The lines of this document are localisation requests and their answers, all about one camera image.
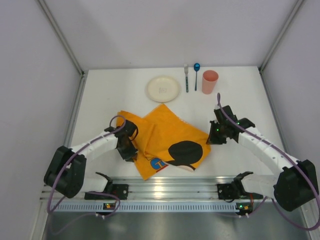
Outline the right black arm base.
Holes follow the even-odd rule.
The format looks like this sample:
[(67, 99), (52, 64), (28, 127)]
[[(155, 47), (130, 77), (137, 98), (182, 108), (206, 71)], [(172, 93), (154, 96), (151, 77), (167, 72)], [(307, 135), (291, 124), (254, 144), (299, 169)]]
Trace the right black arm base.
[(253, 174), (253, 172), (246, 171), (234, 177), (231, 183), (218, 183), (218, 199), (224, 200), (227, 203), (232, 203), (234, 200), (250, 199), (252, 194), (245, 191), (241, 180), (251, 174)]

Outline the orange cartoon mouse towel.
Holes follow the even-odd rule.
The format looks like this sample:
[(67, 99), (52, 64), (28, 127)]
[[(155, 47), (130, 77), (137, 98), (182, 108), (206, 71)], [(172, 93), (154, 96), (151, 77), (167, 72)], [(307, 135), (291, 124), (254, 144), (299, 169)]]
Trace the orange cartoon mouse towel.
[(132, 122), (137, 126), (131, 140), (137, 148), (135, 167), (147, 180), (167, 166), (195, 171), (210, 154), (209, 135), (160, 104), (144, 117), (121, 110), (116, 125)]

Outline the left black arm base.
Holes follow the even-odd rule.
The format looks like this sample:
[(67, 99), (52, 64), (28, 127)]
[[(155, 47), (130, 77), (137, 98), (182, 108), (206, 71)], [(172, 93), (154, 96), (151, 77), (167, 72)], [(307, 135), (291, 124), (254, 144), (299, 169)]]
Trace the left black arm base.
[[(129, 185), (128, 184), (109, 184), (103, 193), (114, 195), (120, 200), (126, 200), (129, 194)], [(85, 200), (113, 200), (110, 196), (96, 195), (92, 193), (85, 193)]]

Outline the cream round plate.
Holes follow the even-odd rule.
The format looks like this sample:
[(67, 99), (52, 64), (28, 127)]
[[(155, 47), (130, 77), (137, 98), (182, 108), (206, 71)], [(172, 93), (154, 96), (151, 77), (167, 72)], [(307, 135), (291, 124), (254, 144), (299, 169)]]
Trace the cream round plate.
[(145, 87), (146, 96), (158, 103), (167, 103), (174, 100), (181, 91), (179, 82), (167, 75), (152, 78)]

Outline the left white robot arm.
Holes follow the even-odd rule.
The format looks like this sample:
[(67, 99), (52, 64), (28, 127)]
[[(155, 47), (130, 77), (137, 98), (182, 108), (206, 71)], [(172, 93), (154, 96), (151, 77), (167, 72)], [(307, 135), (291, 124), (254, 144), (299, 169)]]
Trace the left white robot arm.
[(60, 146), (44, 175), (44, 183), (69, 199), (79, 193), (111, 193), (112, 179), (101, 170), (89, 173), (89, 165), (109, 151), (117, 150), (126, 162), (133, 162), (138, 149), (133, 140), (138, 127), (125, 120), (118, 127), (109, 126), (95, 138), (74, 147)]

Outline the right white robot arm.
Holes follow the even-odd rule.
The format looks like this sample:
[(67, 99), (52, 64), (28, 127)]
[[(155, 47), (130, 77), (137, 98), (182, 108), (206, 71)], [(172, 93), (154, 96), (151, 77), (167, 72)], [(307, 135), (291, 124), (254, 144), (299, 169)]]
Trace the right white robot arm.
[(251, 151), (271, 171), (271, 175), (258, 175), (252, 171), (238, 174), (232, 186), (238, 195), (258, 194), (272, 198), (291, 212), (315, 199), (319, 192), (316, 169), (309, 160), (297, 158), (273, 145), (247, 118), (238, 119), (230, 106), (214, 110), (207, 144), (223, 145), (227, 140)]

